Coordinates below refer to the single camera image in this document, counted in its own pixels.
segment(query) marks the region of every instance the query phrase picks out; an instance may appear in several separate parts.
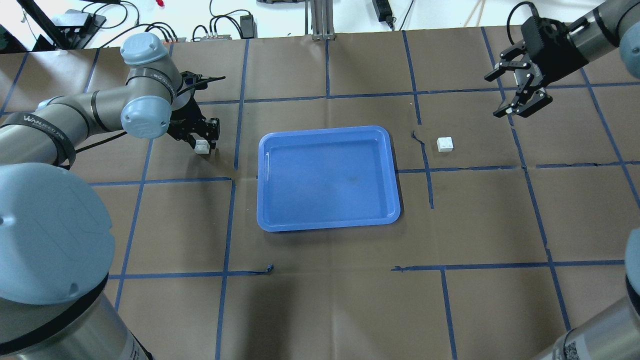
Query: grid line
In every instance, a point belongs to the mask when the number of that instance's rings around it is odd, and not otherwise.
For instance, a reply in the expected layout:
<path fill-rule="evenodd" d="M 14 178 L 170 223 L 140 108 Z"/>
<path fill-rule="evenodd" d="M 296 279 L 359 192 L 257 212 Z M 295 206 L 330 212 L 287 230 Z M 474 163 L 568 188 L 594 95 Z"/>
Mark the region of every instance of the grid line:
<path fill-rule="evenodd" d="M 227 297 L 227 279 L 229 271 L 229 255 L 231 252 L 231 232 L 233 230 L 234 206 L 236 203 L 236 182 L 231 180 L 231 197 L 229 200 L 229 215 L 227 219 L 227 241 L 225 245 L 225 262 L 223 265 L 222 285 L 220 290 L 220 306 L 218 308 L 218 330 L 216 332 L 216 360 L 220 360 L 222 346 L 222 326 L 225 314 L 225 299 Z"/>
<path fill-rule="evenodd" d="M 486 31 L 484 30 L 484 27 L 480 28 L 480 30 L 482 31 L 482 36 L 484 38 L 484 44 L 486 45 L 486 49 L 487 52 L 489 54 L 489 60 L 491 61 L 491 65 L 494 66 L 495 65 L 495 59 L 493 58 L 493 51 L 491 50 L 491 44 L 489 44 L 489 39 L 486 36 Z M 496 79 L 497 83 L 498 83 L 498 89 L 500 89 L 500 96 L 502 97 L 502 100 L 506 100 L 506 96 L 504 93 L 504 89 L 502 87 L 502 81 L 500 80 L 500 78 Z M 542 222 L 542 216 L 540 215 L 540 209 L 538 207 L 538 201 L 536 200 L 536 194 L 533 190 L 533 185 L 531 184 L 531 177 L 529 175 L 529 170 L 527 169 L 527 163 L 525 161 L 524 158 L 524 154 L 522 152 L 522 146 L 520 145 L 520 140 L 518 139 L 518 133 L 515 129 L 514 123 L 513 123 L 513 118 L 511 117 L 511 114 L 507 115 L 508 119 L 509 119 L 509 125 L 511 126 L 511 134 L 513 135 L 513 141 L 515 142 L 515 145 L 518 149 L 518 155 L 520 157 L 520 162 L 522 165 L 522 170 L 524 171 L 524 176 L 525 176 L 525 180 L 527 181 L 527 188 L 529 190 L 529 196 L 531 198 L 531 204 L 533 205 L 533 210 L 534 213 L 536 215 L 536 221 L 538 222 L 538 229 L 540 230 L 540 236 L 542 237 L 542 244 L 545 248 L 545 252 L 547 254 L 547 263 L 549 266 L 549 270 L 551 272 L 551 278 L 553 280 L 554 283 L 554 288 L 556 289 L 556 296 L 558 299 L 558 303 L 560 306 L 560 312 L 562 313 L 562 317 L 563 317 L 563 321 L 564 321 L 564 327 L 567 331 L 569 331 L 571 329 L 571 323 L 569 321 L 569 316 L 568 313 L 566 311 L 566 306 L 564 304 L 564 298 L 562 295 L 562 289 L 560 288 L 560 282 L 558 281 L 558 276 L 556 273 L 556 267 L 554 266 L 554 260 L 553 260 L 553 256 L 551 255 L 551 250 L 549 250 L 548 248 L 548 241 L 547 241 L 547 233 L 545 231 L 545 226 L 543 225 Z"/>
<path fill-rule="evenodd" d="M 15 74 L 15 78 L 13 79 L 13 83 L 9 88 L 9 91 L 6 93 L 6 98 L 4 99 L 4 103 L 2 104 L 2 108 L 0 108 L 0 114 L 7 115 L 9 113 L 5 113 L 6 106 L 9 104 L 9 99 L 11 99 L 11 95 L 13 95 L 13 90 L 15 89 L 15 85 L 18 83 L 18 78 L 20 78 L 20 74 L 24 69 L 24 64 L 27 62 L 27 58 L 29 57 L 29 53 L 24 53 L 22 57 L 22 62 L 20 63 L 20 67 L 18 68 L 18 72 Z"/>
<path fill-rule="evenodd" d="M 89 70 L 89 76 L 86 78 L 83 92 L 89 91 L 89 84 L 91 83 L 91 78 L 93 77 L 95 66 L 98 64 L 98 56 L 100 56 L 100 49 L 95 50 L 95 56 L 93 57 L 93 63 L 91 64 L 91 69 Z"/>
<path fill-rule="evenodd" d="M 240 82 L 240 100 L 238 106 L 238 125 L 236 129 L 236 153 L 234 155 L 234 169 L 238 169 L 238 158 L 240 153 L 240 133 L 242 131 L 242 116 L 244 110 L 244 88 L 246 86 L 246 63 L 249 57 L 249 39 L 244 43 L 244 59 L 242 65 L 242 80 Z"/>
<path fill-rule="evenodd" d="M 449 287 L 447 286 L 447 274 L 444 269 L 440 269 L 440 281 L 442 282 L 442 296 L 444 298 L 444 311 L 447 317 L 447 328 L 449 330 L 449 344 L 451 346 L 452 360 L 458 360 L 456 350 L 456 336 L 453 331 L 453 318 L 451 317 L 451 304 L 449 303 Z"/>
<path fill-rule="evenodd" d="M 151 148 L 153 147 L 154 140 L 149 140 L 147 146 L 147 157 L 145 158 L 145 166 L 142 169 L 142 176 L 140 179 L 140 187 L 138 188 L 138 196 L 136 198 L 136 206 L 133 211 L 133 217 L 131 218 L 131 227 L 129 229 L 129 239 L 127 240 L 127 248 L 124 253 L 124 260 L 122 261 L 122 269 L 120 276 L 123 277 L 127 273 L 127 265 L 129 263 L 129 254 L 131 253 L 131 245 L 133 244 L 133 236 L 136 231 L 136 224 L 138 223 L 138 213 L 140 212 L 140 202 L 142 201 L 142 191 L 145 188 L 145 180 L 147 178 L 147 170 L 149 168 L 149 159 L 151 158 Z M 116 293 L 116 300 L 113 303 L 113 307 L 118 310 L 120 307 L 120 299 L 122 298 L 122 287 L 124 286 L 124 279 L 121 279 L 118 283 L 118 292 Z"/>
<path fill-rule="evenodd" d="M 620 162 L 620 165 L 622 167 L 622 171 L 625 173 L 625 177 L 627 178 L 627 182 L 629 183 L 629 188 L 631 190 L 631 193 L 634 196 L 634 200 L 636 201 L 636 205 L 637 205 L 638 208 L 640 208 L 640 198 L 638 197 L 638 192 L 636 190 L 636 186 L 634 185 L 633 180 L 631 180 L 631 175 L 629 174 L 629 170 L 627 169 L 627 165 L 625 164 L 625 160 L 623 160 L 622 153 L 620 152 L 620 149 L 618 148 L 618 145 L 616 144 L 616 141 L 613 138 L 613 134 L 611 133 L 611 129 L 609 129 L 609 125 L 607 124 L 607 119 L 605 119 L 604 114 L 602 113 L 602 109 L 600 108 L 600 104 L 598 103 L 598 99 L 596 98 L 596 94 L 593 91 L 593 87 L 591 86 L 591 83 L 589 82 L 589 78 L 587 77 L 587 73 L 584 71 L 584 69 L 580 69 L 580 72 L 582 73 L 582 77 L 584 78 L 584 82 L 587 84 L 587 89 L 589 90 L 589 94 L 591 95 L 591 100 L 593 101 L 593 106 L 595 106 L 596 111 L 598 112 L 598 116 L 600 117 L 600 121 L 602 123 L 602 127 L 604 127 L 604 131 L 607 133 L 607 137 L 609 138 L 609 141 L 611 142 L 611 146 L 613 147 L 613 151 L 616 153 L 616 157 L 618 158 L 618 161 Z"/>
<path fill-rule="evenodd" d="M 324 76 L 326 85 L 326 98 L 331 97 L 330 79 L 329 79 L 329 40 L 324 41 Z"/>
<path fill-rule="evenodd" d="M 404 41 L 404 50 L 406 51 L 406 61 L 409 64 L 409 75 L 411 75 L 411 88 L 413 92 L 413 103 L 415 105 L 415 117 L 418 119 L 418 125 L 422 125 L 422 117 L 420 115 L 420 104 L 418 103 L 418 93 L 415 84 L 415 73 L 413 72 L 413 62 L 411 60 L 411 50 L 409 49 L 409 40 L 406 38 L 406 31 L 402 31 Z"/>

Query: plastic tray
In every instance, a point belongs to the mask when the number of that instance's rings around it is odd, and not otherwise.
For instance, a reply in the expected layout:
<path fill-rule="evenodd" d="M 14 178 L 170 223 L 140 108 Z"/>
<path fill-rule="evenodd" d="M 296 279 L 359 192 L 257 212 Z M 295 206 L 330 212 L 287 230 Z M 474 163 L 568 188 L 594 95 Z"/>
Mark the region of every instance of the plastic tray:
<path fill-rule="evenodd" d="M 266 231 L 390 224 L 400 216 L 387 130 L 271 133 L 258 152 L 257 220 Z"/>

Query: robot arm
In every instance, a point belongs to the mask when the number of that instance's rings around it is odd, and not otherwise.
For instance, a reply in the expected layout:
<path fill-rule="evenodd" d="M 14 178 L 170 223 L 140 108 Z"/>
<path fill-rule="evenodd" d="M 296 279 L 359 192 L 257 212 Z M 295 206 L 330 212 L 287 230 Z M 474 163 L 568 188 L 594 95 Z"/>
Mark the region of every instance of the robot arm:
<path fill-rule="evenodd" d="M 550 104 L 546 86 L 620 47 L 627 70 L 640 78 L 640 1 L 606 0 L 569 26 L 534 14 L 522 24 L 523 40 L 500 52 L 484 79 L 513 71 L 518 88 L 493 114 L 522 117 Z"/>
<path fill-rule="evenodd" d="M 131 36 L 120 52 L 131 67 L 125 86 L 55 97 L 33 113 L 11 114 L 0 127 L 0 164 L 72 165 L 74 148 L 89 136 L 121 129 L 139 138 L 169 132 L 192 148 L 197 133 L 214 147 L 218 119 L 206 119 L 193 99 L 196 89 L 207 87 L 205 81 L 195 83 L 202 77 L 181 74 L 151 33 Z"/>

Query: black cable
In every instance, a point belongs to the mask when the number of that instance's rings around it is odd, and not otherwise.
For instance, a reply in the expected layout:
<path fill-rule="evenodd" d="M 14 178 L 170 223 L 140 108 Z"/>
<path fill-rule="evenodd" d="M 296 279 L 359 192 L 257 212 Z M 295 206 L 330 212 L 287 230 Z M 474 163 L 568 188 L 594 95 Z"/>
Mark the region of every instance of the black cable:
<path fill-rule="evenodd" d="M 521 3 L 516 4 L 516 6 L 513 7 L 513 9 L 511 9 L 511 12 L 509 13 L 509 16 L 507 16 L 507 37 L 509 38 L 509 42 L 511 43 L 511 45 L 513 45 L 513 39 L 511 38 L 511 29 L 509 28 L 510 24 L 511 24 L 511 17 L 513 16 L 513 13 L 516 12 L 516 10 L 521 7 L 522 5 L 529 5 L 529 9 L 531 9 L 531 15 L 538 17 L 540 16 L 538 14 L 538 9 L 536 8 L 536 5 L 530 1 L 522 1 Z"/>
<path fill-rule="evenodd" d="M 102 46 L 98 47 L 98 49 L 102 49 L 103 47 L 105 47 L 105 46 L 109 45 L 109 44 L 110 44 L 110 43 L 112 43 L 114 40 L 116 40 L 117 38 L 121 37 L 122 35 L 124 35 L 124 34 L 128 33 L 129 31 L 131 31 L 131 30 L 133 30 L 133 29 L 139 28 L 140 26 L 149 26 L 149 25 L 151 25 L 151 24 L 138 24 L 138 25 L 135 25 L 135 26 L 131 26 L 129 29 L 126 29 L 125 31 L 123 31 L 123 32 L 121 32 L 121 33 L 119 33 L 119 34 L 117 34 L 117 35 L 116 35 L 115 37 L 113 37 L 111 40 L 107 41 L 107 42 L 106 42 L 106 43 L 104 43 Z"/>
<path fill-rule="evenodd" d="M 213 30 L 211 29 L 211 22 L 215 19 L 215 21 L 213 22 Z M 214 34 L 218 33 L 218 20 L 220 19 L 228 19 L 235 27 L 236 30 L 238 31 L 238 34 L 240 34 L 241 38 L 244 38 L 244 34 L 242 32 L 242 29 L 240 28 L 240 24 L 238 24 L 238 21 L 236 21 L 234 18 L 232 18 L 231 16 L 228 15 L 218 15 L 216 17 L 211 18 L 211 20 L 209 21 L 209 30 L 212 30 L 212 32 Z"/>
<path fill-rule="evenodd" d="M 411 3 L 409 4 L 409 9 L 407 9 L 406 14 L 404 15 L 404 19 L 402 20 L 402 25 L 400 25 L 399 30 L 402 30 L 403 26 L 404 26 L 404 22 L 406 21 L 407 16 L 409 16 L 409 12 L 411 12 L 411 7 L 413 6 L 413 2 L 414 0 L 411 0 Z"/>
<path fill-rule="evenodd" d="M 88 6 L 91 6 L 91 5 L 94 5 L 94 4 L 96 4 L 96 3 L 91 3 L 91 4 L 87 5 L 87 6 L 85 6 L 82 9 L 82 12 L 84 12 L 84 9 L 86 9 Z M 95 23 L 95 14 L 98 13 L 100 10 L 104 9 L 105 7 L 110 6 L 110 5 L 119 5 L 124 9 L 124 18 L 122 18 L 122 21 L 120 21 L 118 24 L 115 24 L 113 26 L 100 26 L 100 25 L 96 24 Z M 127 21 L 128 17 L 129 17 L 129 11 L 127 10 L 127 7 L 124 6 L 123 4 L 104 4 L 104 5 L 100 6 L 97 10 L 95 10 L 93 12 L 92 21 L 93 21 L 93 25 L 98 29 L 113 29 L 113 28 L 117 28 L 120 25 L 124 24 L 124 22 Z"/>
<path fill-rule="evenodd" d="M 158 25 L 149 25 L 149 26 L 147 26 L 147 28 L 145 29 L 145 32 L 149 33 L 153 29 L 160 30 L 160 32 L 162 33 L 162 36 L 164 37 L 164 42 L 173 41 L 173 40 L 169 40 L 169 38 L 171 37 L 171 35 L 169 34 L 169 30 L 167 30 L 167 29 L 165 29 L 165 28 L 163 28 L 161 26 L 158 26 Z"/>
<path fill-rule="evenodd" d="M 134 9 L 136 9 L 136 22 L 134 23 L 134 25 L 138 25 L 140 23 L 140 9 L 138 9 L 138 7 L 130 1 L 122 0 L 121 3 L 129 4 L 133 6 Z"/>
<path fill-rule="evenodd" d="M 218 80 L 222 80 L 222 79 L 226 79 L 226 78 L 227 78 L 226 76 L 223 76 L 221 78 L 209 78 L 209 79 L 198 81 L 197 83 L 193 83 L 193 84 L 187 86 L 186 88 L 180 90 L 175 96 L 178 97 L 178 96 L 190 91 L 191 89 L 195 88 L 196 86 L 200 86 L 202 84 L 208 84 L 208 83 L 211 83 L 213 81 L 218 81 Z"/>
<path fill-rule="evenodd" d="M 96 146 L 98 146 L 98 145 L 102 145 L 102 144 L 104 144 L 104 143 L 108 143 L 108 142 L 110 142 L 110 141 L 112 141 L 112 140 L 116 140 L 117 138 L 123 137 L 123 136 L 125 136 L 126 134 L 127 134 L 127 132 L 126 132 L 126 131 L 122 131 L 121 133 L 119 133 L 119 134 L 117 134 L 117 135 L 115 135 L 115 136 L 112 136 L 112 137 L 110 137 L 110 138 L 106 138 L 106 139 L 101 140 L 101 141 L 99 141 L 99 142 L 95 142 L 95 143 L 93 143 L 93 144 L 91 144 L 91 145 L 87 145 L 87 146 L 85 146 L 85 147 L 81 147 L 80 149 L 76 150 L 76 154 L 77 154 L 78 152 L 83 152 L 83 151 L 85 151 L 85 150 L 92 149 L 92 148 L 94 148 L 94 147 L 96 147 Z"/>
<path fill-rule="evenodd" d="M 196 40 L 196 30 L 198 28 L 204 29 L 204 32 L 207 34 L 207 37 L 209 37 L 209 32 L 207 31 L 207 28 L 205 28 L 204 25 L 198 25 L 193 29 L 193 33 L 191 34 L 191 41 L 195 41 Z"/>
<path fill-rule="evenodd" d="M 162 22 L 162 21 L 155 21 L 155 22 L 151 23 L 151 25 L 156 25 L 156 24 L 160 24 L 160 25 L 166 26 L 171 31 L 171 35 L 173 35 L 173 38 L 175 39 L 175 41 L 176 42 L 178 41 L 178 35 L 175 34 L 175 31 L 173 30 L 171 25 L 167 24 L 166 22 Z"/>

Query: white block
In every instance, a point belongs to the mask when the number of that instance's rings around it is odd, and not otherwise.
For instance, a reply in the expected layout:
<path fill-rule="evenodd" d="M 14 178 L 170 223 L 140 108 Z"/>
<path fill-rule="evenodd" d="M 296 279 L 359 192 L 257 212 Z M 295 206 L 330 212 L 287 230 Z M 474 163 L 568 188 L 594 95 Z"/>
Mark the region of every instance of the white block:
<path fill-rule="evenodd" d="M 193 149 L 196 154 L 209 154 L 211 151 L 211 146 L 209 146 L 209 142 L 207 140 L 196 140 L 196 147 Z"/>
<path fill-rule="evenodd" d="M 453 151 L 453 139 L 452 138 L 438 138 L 438 152 Z"/>

